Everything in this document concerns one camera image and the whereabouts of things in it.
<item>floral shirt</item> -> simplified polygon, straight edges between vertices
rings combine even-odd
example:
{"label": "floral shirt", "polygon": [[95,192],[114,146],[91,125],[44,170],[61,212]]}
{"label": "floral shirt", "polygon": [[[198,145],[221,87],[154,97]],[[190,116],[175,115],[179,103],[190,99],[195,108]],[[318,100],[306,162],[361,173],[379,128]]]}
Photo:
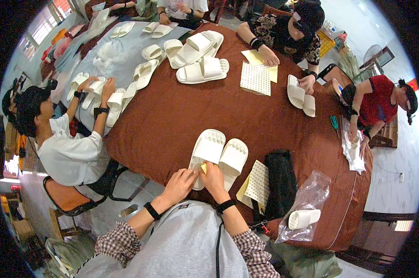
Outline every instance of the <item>floral shirt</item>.
{"label": "floral shirt", "polygon": [[288,56],[294,63],[307,59],[312,65],[318,65],[321,52],[321,40],[314,36],[305,36],[295,41],[288,32],[288,22],[291,16],[264,15],[248,21],[253,34],[272,49]]}

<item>hand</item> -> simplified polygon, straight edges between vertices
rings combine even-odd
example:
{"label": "hand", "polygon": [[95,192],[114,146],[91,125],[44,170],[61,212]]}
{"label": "hand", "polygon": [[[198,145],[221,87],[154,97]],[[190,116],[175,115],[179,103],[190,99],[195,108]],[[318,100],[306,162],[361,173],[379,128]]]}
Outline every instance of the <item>hand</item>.
{"label": "hand", "polygon": [[271,50],[265,44],[259,47],[259,53],[262,55],[264,59],[264,63],[268,66],[277,66],[280,64],[279,58],[274,54],[273,50]]}
{"label": "hand", "polygon": [[166,13],[160,14],[160,19],[158,22],[160,22],[161,25],[169,25],[171,23]]}
{"label": "hand", "polygon": [[94,81],[100,81],[97,76],[89,77],[83,83],[80,84],[80,86],[77,88],[77,91],[78,92],[81,92],[82,90],[89,91],[90,90],[89,89],[89,83],[91,83],[91,81],[93,81],[93,80]]}
{"label": "hand", "polygon": [[101,91],[101,103],[106,103],[111,95],[115,92],[115,79],[113,77],[108,78],[108,81],[103,86]]}
{"label": "hand", "polygon": [[369,145],[369,141],[370,141],[369,138],[366,136],[364,138],[364,140],[362,140],[362,142],[361,142],[361,146],[360,146],[360,149],[359,149],[359,157],[362,158],[362,159],[364,159],[364,151],[367,148],[367,146]]}
{"label": "hand", "polygon": [[354,142],[354,140],[357,137],[357,123],[350,123],[348,136],[349,136],[350,142]]}
{"label": "hand", "polygon": [[191,9],[188,8],[188,6],[185,3],[180,3],[177,5],[177,8],[182,12],[182,13],[186,13],[189,14],[191,13]]}
{"label": "hand", "polygon": [[160,195],[170,206],[179,203],[193,189],[194,181],[199,173],[193,169],[180,169],[168,181],[165,190]]}
{"label": "hand", "polygon": [[225,178],[222,171],[212,162],[205,161],[205,163],[206,174],[203,173],[202,169],[199,169],[205,188],[218,204],[228,201],[230,197],[225,190]]}
{"label": "hand", "polygon": [[316,82],[314,79],[314,75],[308,75],[304,78],[298,79],[299,86],[305,90],[306,95],[312,95],[314,93],[313,91],[313,84]]}

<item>table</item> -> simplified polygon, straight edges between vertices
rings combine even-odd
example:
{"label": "table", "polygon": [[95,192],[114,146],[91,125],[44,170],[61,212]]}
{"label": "table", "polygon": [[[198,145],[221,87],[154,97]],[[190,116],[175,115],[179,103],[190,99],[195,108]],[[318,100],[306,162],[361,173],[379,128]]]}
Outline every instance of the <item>table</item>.
{"label": "table", "polygon": [[[290,150],[299,184],[313,170],[332,179],[331,194],[313,241],[292,243],[346,249],[364,212],[373,161],[369,149],[365,155],[367,171],[362,176],[350,171],[329,119],[331,115],[339,116],[341,108],[323,86],[316,83],[313,87],[318,109],[316,117],[310,118],[290,104],[286,93],[288,74],[302,77],[302,69],[278,53],[278,83],[271,83],[271,97],[246,92],[239,86],[242,61],[246,60],[240,51],[249,49],[248,45],[222,26],[208,23],[197,32],[204,30],[225,37],[216,57],[228,59],[227,78],[182,84],[175,77],[176,70],[164,61],[149,86],[137,93],[106,137],[108,154],[136,173],[166,184],[174,172],[188,167],[199,134],[217,129],[227,141],[239,138],[249,149],[242,173],[229,191],[235,198],[256,159],[263,163],[265,155],[276,149]],[[214,203],[206,189],[192,191],[188,197]],[[243,204],[238,208],[247,222],[252,221],[250,208]]]}
{"label": "table", "polygon": [[[115,27],[124,25],[127,22],[119,22]],[[73,70],[69,83],[77,76],[78,73],[89,73],[90,76],[104,76],[114,77],[116,88],[128,88],[129,84],[133,82],[134,70],[135,67],[141,63],[146,62],[146,59],[141,56],[141,51],[145,47],[148,47],[153,44],[157,44],[160,48],[163,49],[163,44],[167,40],[177,39],[183,34],[189,31],[189,29],[176,27],[170,33],[163,36],[159,39],[151,38],[150,33],[142,32],[143,28],[148,25],[149,22],[135,22],[134,27],[132,28],[129,34],[121,37],[111,39],[112,31],[109,30],[101,39],[97,42],[97,45],[92,48],[84,59],[78,64],[78,66]],[[115,42],[116,49],[119,51],[119,57],[121,58],[117,62],[112,63],[109,67],[99,67],[94,64],[94,59],[97,57],[98,50],[107,42]],[[70,101],[68,101],[67,95],[69,93],[70,87],[67,86],[61,97],[62,103],[68,107]],[[90,115],[92,104],[84,110],[83,108],[77,109],[75,117],[82,122],[87,129],[94,129],[94,117]],[[105,135],[110,131],[110,127],[105,125]]]}

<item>red shirt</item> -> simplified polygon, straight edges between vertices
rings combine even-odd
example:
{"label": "red shirt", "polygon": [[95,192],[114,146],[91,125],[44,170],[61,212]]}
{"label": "red shirt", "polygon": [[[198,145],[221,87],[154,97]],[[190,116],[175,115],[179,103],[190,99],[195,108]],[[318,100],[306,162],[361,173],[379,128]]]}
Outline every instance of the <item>red shirt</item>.
{"label": "red shirt", "polygon": [[398,105],[391,105],[394,84],[385,75],[369,78],[372,84],[372,93],[364,95],[359,110],[359,119],[366,127],[376,125],[380,120],[385,123],[393,121],[398,112]]}

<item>paper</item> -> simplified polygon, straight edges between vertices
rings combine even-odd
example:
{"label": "paper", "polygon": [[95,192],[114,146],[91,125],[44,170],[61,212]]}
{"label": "paper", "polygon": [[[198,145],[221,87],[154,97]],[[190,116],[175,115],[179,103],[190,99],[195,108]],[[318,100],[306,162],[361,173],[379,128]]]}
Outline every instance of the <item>paper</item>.
{"label": "paper", "polygon": [[277,83],[278,82],[278,66],[267,66],[264,64],[264,59],[262,55],[257,50],[245,50],[241,51],[243,56],[248,60],[252,65],[262,65],[263,68],[269,71],[270,81]]}
{"label": "paper", "polygon": [[260,161],[256,160],[250,174],[237,192],[236,198],[250,208],[253,208],[251,199],[256,200],[259,205],[259,211],[263,215],[268,202],[268,197],[268,168]]}
{"label": "paper", "polygon": [[243,63],[240,79],[242,89],[258,95],[271,96],[269,71],[259,65]]}

